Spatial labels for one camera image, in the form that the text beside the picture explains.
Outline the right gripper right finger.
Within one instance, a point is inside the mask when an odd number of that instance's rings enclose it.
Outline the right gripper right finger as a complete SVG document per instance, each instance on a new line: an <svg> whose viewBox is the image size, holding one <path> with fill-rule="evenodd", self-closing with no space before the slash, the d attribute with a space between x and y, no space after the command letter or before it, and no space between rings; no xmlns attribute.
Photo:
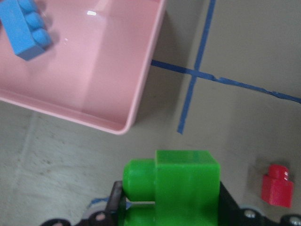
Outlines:
<svg viewBox="0 0 301 226"><path fill-rule="evenodd" d="M220 182L218 203L218 225L243 225L243 210L239 207L222 182Z"/></svg>

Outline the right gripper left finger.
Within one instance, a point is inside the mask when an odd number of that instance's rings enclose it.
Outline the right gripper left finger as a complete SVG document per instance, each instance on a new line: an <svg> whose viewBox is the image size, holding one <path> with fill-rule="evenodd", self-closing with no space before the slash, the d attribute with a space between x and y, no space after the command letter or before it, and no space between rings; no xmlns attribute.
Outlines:
<svg viewBox="0 0 301 226"><path fill-rule="evenodd" d="M110 218L123 218L126 211L126 196L122 181L115 181L105 207L105 214Z"/></svg>

